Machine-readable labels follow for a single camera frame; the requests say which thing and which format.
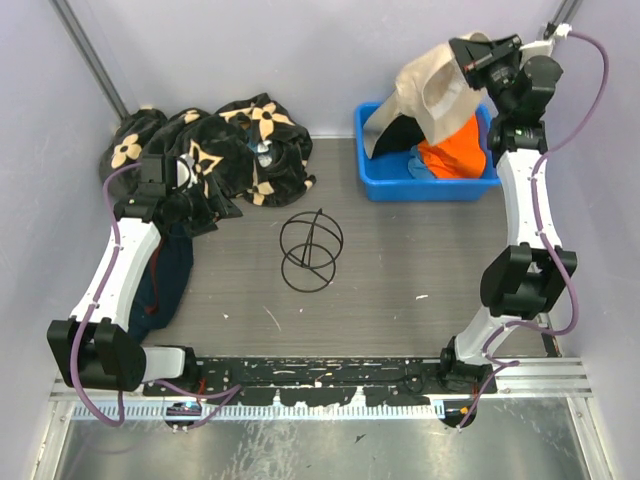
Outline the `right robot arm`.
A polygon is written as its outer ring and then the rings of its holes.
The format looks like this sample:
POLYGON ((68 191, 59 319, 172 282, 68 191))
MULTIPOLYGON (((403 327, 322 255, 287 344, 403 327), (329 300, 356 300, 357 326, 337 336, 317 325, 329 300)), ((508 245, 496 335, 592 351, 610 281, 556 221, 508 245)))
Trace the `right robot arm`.
POLYGON ((441 351, 437 378, 459 394, 490 376, 497 347, 517 328, 536 329, 578 262, 556 233, 546 189, 548 151, 543 115, 563 70, 546 53, 526 53, 519 36, 453 38, 449 45, 467 84, 486 90, 497 109, 487 145, 500 179, 507 245, 485 269, 481 307, 468 327, 441 351))

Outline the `black wire hat stand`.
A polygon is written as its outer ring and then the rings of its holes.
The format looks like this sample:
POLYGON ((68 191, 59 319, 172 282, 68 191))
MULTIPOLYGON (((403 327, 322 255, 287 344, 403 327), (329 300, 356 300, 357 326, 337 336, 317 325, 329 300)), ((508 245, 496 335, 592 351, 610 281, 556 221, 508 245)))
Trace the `black wire hat stand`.
POLYGON ((322 208, 303 211, 280 228, 280 275, 298 293, 317 293, 329 287, 337 273, 337 261, 345 237, 339 223, 322 208))

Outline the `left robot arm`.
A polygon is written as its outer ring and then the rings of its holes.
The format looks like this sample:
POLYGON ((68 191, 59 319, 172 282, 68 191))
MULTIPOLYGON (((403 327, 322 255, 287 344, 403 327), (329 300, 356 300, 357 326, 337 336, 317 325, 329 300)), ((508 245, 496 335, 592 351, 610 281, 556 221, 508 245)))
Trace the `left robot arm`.
POLYGON ((188 396, 201 375, 193 349, 142 346, 131 331, 135 294, 172 227, 192 239, 241 212, 191 154, 150 154, 108 179, 128 172, 140 175, 132 193, 120 200, 103 194, 111 232, 99 266, 68 319, 50 323, 47 342, 65 384, 77 391, 133 392, 164 380, 176 395, 188 396))

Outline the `blue plastic bin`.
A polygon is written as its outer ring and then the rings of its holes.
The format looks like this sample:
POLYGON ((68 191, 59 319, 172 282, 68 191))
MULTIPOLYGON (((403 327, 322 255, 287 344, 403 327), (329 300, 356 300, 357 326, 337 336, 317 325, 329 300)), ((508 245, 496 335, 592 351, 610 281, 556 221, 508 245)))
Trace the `blue plastic bin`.
POLYGON ((354 126, 359 178, 373 202, 473 202, 501 185, 486 137, 491 114, 485 104, 476 109, 479 143, 486 155, 486 168, 479 179, 421 180, 410 175, 409 151, 389 153, 371 160, 364 149, 363 126, 380 105, 365 102, 356 107, 354 126))

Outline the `navy cloth with red stripe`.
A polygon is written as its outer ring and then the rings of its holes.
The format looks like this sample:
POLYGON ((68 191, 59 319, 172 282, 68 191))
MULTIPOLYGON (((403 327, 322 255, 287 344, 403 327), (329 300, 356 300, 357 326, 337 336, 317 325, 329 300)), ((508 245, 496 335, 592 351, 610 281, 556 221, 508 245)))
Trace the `navy cloth with red stripe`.
POLYGON ((174 318, 194 265, 193 241, 181 224, 171 226, 145 267, 129 315, 129 335, 142 343, 174 318))

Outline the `beige bucket hat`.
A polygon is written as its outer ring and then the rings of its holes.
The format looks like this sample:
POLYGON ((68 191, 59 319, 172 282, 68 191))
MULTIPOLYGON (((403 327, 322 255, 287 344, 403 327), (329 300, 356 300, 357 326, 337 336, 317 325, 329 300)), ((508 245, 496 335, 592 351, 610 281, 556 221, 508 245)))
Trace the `beige bucket hat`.
POLYGON ((363 126, 365 152, 373 155, 383 133, 400 116, 414 119, 425 139, 438 144, 467 123, 486 95, 485 88, 468 85, 445 41, 399 71, 393 92, 363 126))

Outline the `black flower-pattern blanket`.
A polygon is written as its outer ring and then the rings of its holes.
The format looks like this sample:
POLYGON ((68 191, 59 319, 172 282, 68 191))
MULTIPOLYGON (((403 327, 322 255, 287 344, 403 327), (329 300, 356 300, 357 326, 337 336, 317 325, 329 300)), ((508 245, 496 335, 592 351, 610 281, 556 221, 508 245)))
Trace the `black flower-pattern blanket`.
POLYGON ((308 130, 267 93, 232 101, 213 113, 189 107, 169 117, 143 107, 116 130, 99 160, 99 178, 147 154, 182 157, 228 198, 284 207, 315 186, 307 172, 308 130))

